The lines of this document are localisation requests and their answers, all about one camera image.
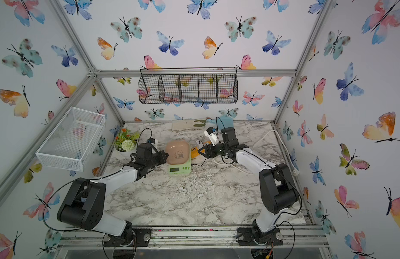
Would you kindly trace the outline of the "green electronic scale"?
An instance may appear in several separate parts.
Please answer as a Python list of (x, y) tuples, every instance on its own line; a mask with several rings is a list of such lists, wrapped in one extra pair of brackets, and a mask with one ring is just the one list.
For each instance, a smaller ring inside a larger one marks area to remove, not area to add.
[(182, 158), (168, 157), (167, 160), (170, 175), (188, 175), (191, 173), (191, 156)]

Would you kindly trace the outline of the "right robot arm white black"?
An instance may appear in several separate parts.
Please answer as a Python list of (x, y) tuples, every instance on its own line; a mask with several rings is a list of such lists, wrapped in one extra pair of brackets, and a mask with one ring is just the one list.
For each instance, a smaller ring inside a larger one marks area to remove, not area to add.
[(231, 159), (259, 177), (260, 195), (263, 208), (250, 228), (238, 228), (237, 242), (240, 246), (275, 245), (280, 246), (280, 219), (288, 220), (299, 212), (290, 212), (295, 203), (302, 205), (302, 199), (296, 189), (291, 170), (286, 164), (270, 162), (249, 148), (240, 144), (233, 127), (218, 130), (209, 127), (204, 131), (211, 141), (199, 149), (198, 153), (206, 159), (221, 156)]

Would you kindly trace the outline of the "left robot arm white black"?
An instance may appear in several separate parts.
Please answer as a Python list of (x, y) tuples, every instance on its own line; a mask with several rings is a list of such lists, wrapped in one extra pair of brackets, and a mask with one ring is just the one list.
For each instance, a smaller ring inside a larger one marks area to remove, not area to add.
[(138, 145), (131, 162), (121, 170), (98, 179), (73, 181), (57, 213), (57, 220), (79, 229), (115, 237), (132, 233), (131, 224), (104, 211), (106, 197), (129, 183), (136, 182), (166, 164), (169, 155), (149, 143)]

